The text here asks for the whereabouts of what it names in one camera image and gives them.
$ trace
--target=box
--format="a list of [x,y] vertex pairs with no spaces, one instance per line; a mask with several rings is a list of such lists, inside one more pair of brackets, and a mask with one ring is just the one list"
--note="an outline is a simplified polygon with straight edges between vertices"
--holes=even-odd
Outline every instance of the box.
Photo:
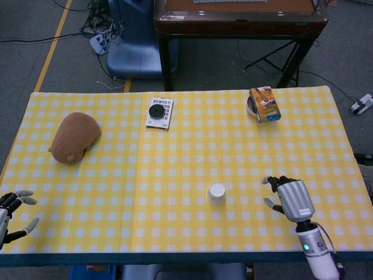
[[260,123],[281,119],[280,109],[270,86],[250,89],[250,98]]

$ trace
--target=white cup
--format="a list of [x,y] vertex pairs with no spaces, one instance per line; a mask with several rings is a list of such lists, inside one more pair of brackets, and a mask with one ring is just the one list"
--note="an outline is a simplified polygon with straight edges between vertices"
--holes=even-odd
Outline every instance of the white cup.
[[207,199],[214,204],[220,204],[226,199],[226,188],[221,182],[214,182],[206,191]]

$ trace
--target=brown plush toy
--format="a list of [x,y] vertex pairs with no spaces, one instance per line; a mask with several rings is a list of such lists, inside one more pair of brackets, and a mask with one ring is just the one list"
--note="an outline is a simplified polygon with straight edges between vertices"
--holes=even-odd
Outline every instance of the brown plush toy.
[[100,135],[100,127],[91,116],[75,112],[61,122],[49,151],[58,162],[76,163]]

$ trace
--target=floor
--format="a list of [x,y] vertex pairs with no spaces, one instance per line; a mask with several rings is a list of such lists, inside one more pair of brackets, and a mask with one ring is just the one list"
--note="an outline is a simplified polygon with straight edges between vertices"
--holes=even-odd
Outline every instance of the floor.
[[[61,5],[66,0],[58,0]],[[73,0],[71,8],[83,9],[88,0]],[[332,81],[348,95],[360,98],[370,92],[373,69],[373,5],[340,0],[338,7],[328,8],[330,21],[312,47],[301,70],[311,71]],[[64,12],[52,0],[0,1],[0,41],[52,37],[66,16],[62,33],[76,33],[84,24],[86,12]],[[248,89],[275,86],[279,74],[266,64],[265,70],[252,67],[252,61],[284,42],[240,40],[184,40],[181,42],[180,71],[175,80],[177,90]],[[51,43],[0,44],[0,169],[3,167],[19,128],[31,92],[117,92],[107,89],[121,86],[101,70],[88,39],[73,36],[60,40],[50,53]],[[284,50],[272,59],[285,60]],[[373,131],[368,129],[373,110],[361,116],[348,113],[351,101],[341,91],[319,77],[308,73],[300,76],[300,86],[329,85],[338,105],[350,143],[355,153],[372,153]],[[131,91],[157,91],[159,80],[133,80]],[[346,279],[373,279],[373,262],[346,262]],[[69,267],[0,268],[2,279],[68,279]],[[307,263],[259,264],[257,279],[312,279]]]

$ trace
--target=blue chair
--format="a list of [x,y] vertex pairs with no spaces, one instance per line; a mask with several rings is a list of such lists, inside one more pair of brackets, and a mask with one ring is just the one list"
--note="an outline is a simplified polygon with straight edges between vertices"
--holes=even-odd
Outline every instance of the blue chair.
[[241,263],[124,265],[122,280],[246,280]]
[[[154,27],[153,0],[108,0],[118,36],[107,48],[107,68],[118,78],[162,78]],[[179,41],[170,42],[173,75],[178,68]]]

